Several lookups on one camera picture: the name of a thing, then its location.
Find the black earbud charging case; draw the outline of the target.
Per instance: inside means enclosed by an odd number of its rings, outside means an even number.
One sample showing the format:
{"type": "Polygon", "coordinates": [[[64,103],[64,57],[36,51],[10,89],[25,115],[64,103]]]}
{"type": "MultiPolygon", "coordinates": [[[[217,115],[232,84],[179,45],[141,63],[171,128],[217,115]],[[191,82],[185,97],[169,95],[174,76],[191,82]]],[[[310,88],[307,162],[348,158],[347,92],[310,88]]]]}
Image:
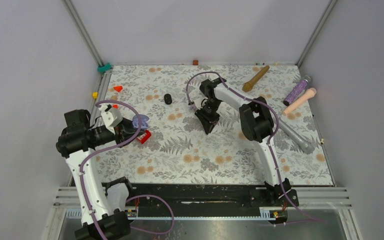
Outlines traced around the black earbud charging case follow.
{"type": "Polygon", "coordinates": [[[173,102],[172,96],[171,96],[169,93],[166,93],[166,94],[163,96],[163,100],[164,100],[164,103],[165,103],[166,105],[171,105],[172,102],[173,102]]]}

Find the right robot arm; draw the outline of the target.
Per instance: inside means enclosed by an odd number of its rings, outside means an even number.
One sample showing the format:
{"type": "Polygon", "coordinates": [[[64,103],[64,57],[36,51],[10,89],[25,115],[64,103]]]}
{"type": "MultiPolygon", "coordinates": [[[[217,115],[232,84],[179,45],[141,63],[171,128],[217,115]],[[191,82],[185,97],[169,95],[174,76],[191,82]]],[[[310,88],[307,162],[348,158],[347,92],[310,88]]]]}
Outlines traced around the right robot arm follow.
{"type": "Polygon", "coordinates": [[[217,113],[222,102],[239,113],[239,122],[243,135],[253,145],[263,167],[264,185],[267,188],[267,201],[279,206],[289,199],[291,184],[287,178],[280,177],[279,162],[274,150],[274,121],[267,102],[263,97],[249,99],[236,90],[223,85],[223,78],[206,79],[199,90],[206,97],[205,103],[195,111],[204,132],[208,135],[220,120],[217,113]]]}

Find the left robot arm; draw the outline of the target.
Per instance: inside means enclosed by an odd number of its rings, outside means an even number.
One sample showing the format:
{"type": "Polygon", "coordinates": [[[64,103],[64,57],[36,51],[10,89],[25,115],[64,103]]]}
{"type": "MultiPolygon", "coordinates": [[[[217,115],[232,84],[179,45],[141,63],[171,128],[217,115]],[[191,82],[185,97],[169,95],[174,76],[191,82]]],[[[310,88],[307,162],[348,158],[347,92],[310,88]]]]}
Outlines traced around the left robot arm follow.
{"type": "Polygon", "coordinates": [[[90,125],[91,114],[76,109],[64,114],[66,128],[56,149],[71,170],[81,207],[81,228],[77,240],[119,240],[131,233],[125,206],[135,200],[135,192],[126,177],[103,184],[98,178],[94,154],[108,143],[128,143],[139,131],[130,119],[109,107],[101,113],[104,124],[90,125]]]}

